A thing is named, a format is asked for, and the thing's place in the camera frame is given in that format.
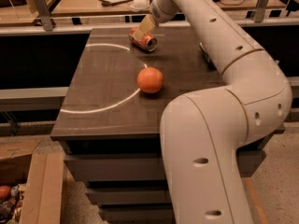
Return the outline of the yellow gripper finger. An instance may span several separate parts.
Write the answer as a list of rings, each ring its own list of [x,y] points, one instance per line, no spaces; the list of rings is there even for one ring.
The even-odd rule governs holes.
[[[133,33],[133,38],[135,40],[141,39],[147,33],[151,32],[156,26],[157,23],[155,19],[153,19],[153,17],[150,14],[146,15],[142,22],[140,22],[140,24],[135,29]]]

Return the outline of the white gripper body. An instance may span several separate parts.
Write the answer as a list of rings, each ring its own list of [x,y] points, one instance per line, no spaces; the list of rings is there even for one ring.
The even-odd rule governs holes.
[[[149,14],[155,23],[171,21],[179,12],[179,7],[172,0],[152,0],[149,6]]]

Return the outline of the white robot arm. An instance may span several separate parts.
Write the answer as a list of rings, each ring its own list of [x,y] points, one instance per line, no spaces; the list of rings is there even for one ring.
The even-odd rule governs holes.
[[[284,121],[291,86],[264,48],[211,0],[153,0],[135,38],[177,12],[224,84],[182,94],[163,112],[160,139],[176,223],[254,224],[236,152]]]

